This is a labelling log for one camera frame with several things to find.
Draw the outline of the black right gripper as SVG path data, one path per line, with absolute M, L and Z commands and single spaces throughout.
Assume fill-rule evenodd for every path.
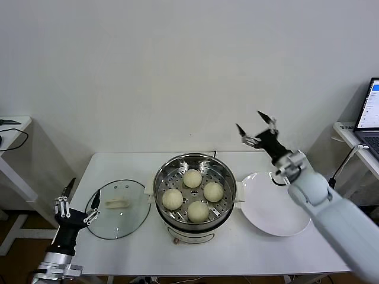
M 241 136 L 241 141 L 249 147 L 264 149 L 270 156 L 271 161 L 277 162 L 280 158 L 289 154 L 290 151 L 277 140 L 279 131 L 277 130 L 276 119 L 261 111 L 258 111 L 258 114 L 268 125 L 268 128 L 255 137 L 252 137 L 246 134 L 239 124 L 236 124 Z

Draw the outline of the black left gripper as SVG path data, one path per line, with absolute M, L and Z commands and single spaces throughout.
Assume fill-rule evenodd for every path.
M 98 189 L 93 196 L 89 210 L 86 213 L 69 209 L 69 196 L 75 184 L 76 178 L 73 178 L 69 184 L 64 187 L 60 196 L 54 201 L 55 219 L 59 224 L 56 236 L 53 240 L 53 252 L 65 255 L 75 255 L 76 238 L 81 229 L 86 228 L 87 224 L 93 222 L 100 213 L 99 205 L 101 199 L 101 190 Z

